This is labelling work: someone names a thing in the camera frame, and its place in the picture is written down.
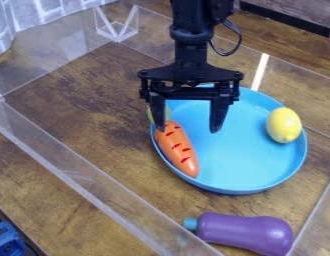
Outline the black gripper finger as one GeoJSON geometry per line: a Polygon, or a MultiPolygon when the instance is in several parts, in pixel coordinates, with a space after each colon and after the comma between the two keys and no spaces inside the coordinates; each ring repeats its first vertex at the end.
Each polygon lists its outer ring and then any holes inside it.
{"type": "Polygon", "coordinates": [[[216,133],[223,127],[228,108],[233,104],[231,98],[215,98],[211,100],[209,131],[216,133]]]}
{"type": "Polygon", "coordinates": [[[149,110],[152,113],[153,123],[160,131],[165,129],[165,99],[161,95],[149,96],[149,110]]]}

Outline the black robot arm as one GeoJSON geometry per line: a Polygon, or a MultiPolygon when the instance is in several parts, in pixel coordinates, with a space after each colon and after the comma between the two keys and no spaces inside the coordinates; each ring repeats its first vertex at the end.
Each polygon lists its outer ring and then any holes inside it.
{"type": "Polygon", "coordinates": [[[233,13],[233,0],[170,0],[173,22],[169,35],[174,40],[174,62],[166,66],[141,70],[140,97],[148,103],[153,122],[165,130],[165,100],[207,100],[209,102],[209,131],[223,126],[228,107],[239,100],[240,71],[217,68],[207,62],[208,47],[220,56],[229,56],[241,44],[237,41],[229,52],[219,51],[213,44],[213,27],[223,24],[237,35],[237,27],[227,19],[233,13]]]}

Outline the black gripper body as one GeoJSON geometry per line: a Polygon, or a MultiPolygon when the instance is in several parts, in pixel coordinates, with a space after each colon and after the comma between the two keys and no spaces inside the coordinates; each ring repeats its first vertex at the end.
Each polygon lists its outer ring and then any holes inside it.
{"type": "Polygon", "coordinates": [[[140,98],[149,105],[162,105],[166,99],[208,100],[231,105],[239,100],[239,83],[244,74],[212,66],[207,61],[207,53],[208,48],[212,48],[221,57],[232,55],[241,39],[237,39],[233,49],[224,52],[213,45],[212,28],[193,33],[172,25],[169,33],[174,40],[174,61],[138,72],[140,98]]]}

